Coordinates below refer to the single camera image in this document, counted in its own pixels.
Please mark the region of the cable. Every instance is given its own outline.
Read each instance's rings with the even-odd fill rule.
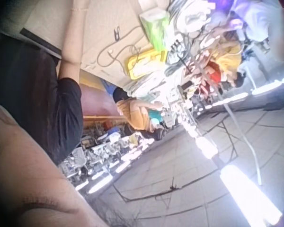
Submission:
[[[142,28],[142,27],[141,27],[141,26],[136,26],[136,27],[134,27],[134,28],[131,29],[127,34],[125,34],[122,38],[120,38],[118,41],[113,42],[112,44],[107,45],[105,48],[103,48],[103,49],[99,52],[99,54],[98,54],[98,56],[97,56],[97,64],[98,64],[99,66],[103,67],[103,68],[109,67],[109,66],[111,66],[115,61],[117,61],[117,57],[118,57],[126,48],[131,47],[131,48],[134,48],[135,52],[134,52],[132,49],[131,49],[130,51],[133,53],[133,55],[137,55],[136,62],[135,62],[135,64],[134,64],[134,66],[133,66],[131,69],[129,69],[129,71],[133,70],[133,68],[135,67],[135,65],[136,65],[136,63],[137,63],[137,61],[138,61],[139,54],[140,54],[140,50],[141,50],[140,48],[137,48],[135,45],[136,45],[140,40],[142,40],[145,35],[143,35],[135,44],[129,44],[129,45],[126,45],[125,47],[123,47],[115,57],[113,57],[113,56],[109,53],[109,56],[113,59],[109,64],[107,64],[107,65],[102,65],[102,64],[100,64],[99,58],[100,58],[101,54],[102,54],[107,48],[109,48],[109,47],[115,45],[117,42],[120,42],[121,40],[125,39],[131,32],[133,32],[133,31],[136,30],[137,28]]]

